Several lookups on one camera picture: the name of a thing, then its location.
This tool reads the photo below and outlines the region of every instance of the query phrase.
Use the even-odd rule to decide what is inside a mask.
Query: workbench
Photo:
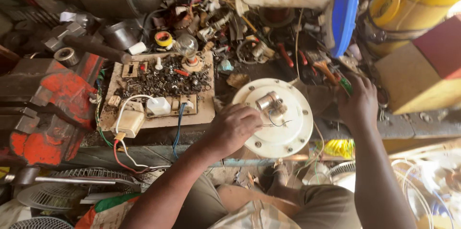
[[[251,80],[262,78],[281,79],[289,82],[291,79],[280,68],[280,62],[277,60],[269,61],[265,64],[246,65],[241,64],[235,67],[233,73],[248,74]],[[237,89],[230,87],[226,83],[227,76],[219,75],[215,79],[215,94],[216,96],[228,95],[231,100],[232,94]],[[432,121],[427,122],[420,118],[419,113],[407,115],[392,115],[389,112],[385,116],[389,120],[378,121],[378,130],[383,139],[408,139],[408,138],[451,138],[461,137],[461,112],[450,111],[446,115],[446,110],[437,110],[426,112]],[[341,123],[324,120],[319,117],[314,117],[320,132],[325,141],[330,139],[346,139],[352,138],[348,128]],[[181,137],[179,145],[176,148],[178,155],[184,152],[189,145],[196,142],[204,134],[209,124],[181,126]],[[137,163],[142,163],[150,166],[169,165],[175,158],[172,153],[171,144],[176,137],[177,127],[162,127],[141,129],[136,138],[126,138],[124,141],[129,147],[130,155]],[[106,133],[106,137],[110,140],[113,135],[110,132]],[[314,132],[310,138],[311,142],[320,141],[318,132]],[[118,158],[124,164],[135,168],[133,163],[121,152]],[[214,164],[219,166],[266,166],[274,163],[273,159],[261,159],[254,155],[234,154],[230,157]],[[98,166],[107,168],[119,168],[113,156],[113,150],[103,141],[97,132],[88,133],[83,143],[78,150],[77,156],[66,161],[63,167],[75,167],[75,165]]]

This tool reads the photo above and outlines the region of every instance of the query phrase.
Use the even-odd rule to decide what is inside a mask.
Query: blue plastic part
[[[335,0],[333,4],[331,27],[335,47],[331,48],[331,55],[334,58],[343,55],[349,46],[352,31],[355,28],[358,5],[359,0]]]

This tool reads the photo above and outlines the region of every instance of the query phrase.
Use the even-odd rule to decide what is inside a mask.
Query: white wire
[[[136,97],[147,97],[147,98],[153,99],[152,96],[148,96],[148,95],[135,95],[135,96],[130,96],[129,98],[127,98],[126,101],[123,103],[122,108],[120,109],[120,113],[118,113],[117,122],[115,123],[115,132],[116,133],[118,133],[118,124],[120,123],[120,119],[122,117],[122,113],[123,113],[123,110],[125,109],[126,104],[128,103],[128,101],[130,101],[131,99],[136,98]],[[128,151],[126,150],[125,142],[123,140],[120,140],[120,142],[123,145],[123,150],[124,150],[126,156],[135,164],[135,166],[137,166],[137,167],[148,167],[148,168],[170,167],[169,165],[168,166],[149,167],[147,165],[137,164],[136,161],[128,154]]]

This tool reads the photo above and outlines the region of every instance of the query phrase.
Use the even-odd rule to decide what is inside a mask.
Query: yellow container
[[[459,0],[373,0],[365,33],[386,33],[384,41],[369,41],[370,49],[385,56],[440,23]]]

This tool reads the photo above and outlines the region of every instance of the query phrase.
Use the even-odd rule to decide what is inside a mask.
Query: red wire
[[[118,160],[118,157],[117,157],[117,144],[118,144],[118,142],[119,142],[118,140],[115,140],[115,141],[114,141],[114,157],[115,157],[115,160],[117,161],[117,163],[120,164],[120,166],[122,166],[122,167],[124,167],[125,169],[130,170],[131,172],[136,173],[136,174],[144,173],[146,170],[149,169],[149,167],[147,167],[147,168],[145,168],[145,169],[143,169],[143,170],[141,170],[141,171],[135,171],[134,169],[132,169],[132,168],[126,166],[125,164],[121,163],[121,162]]]

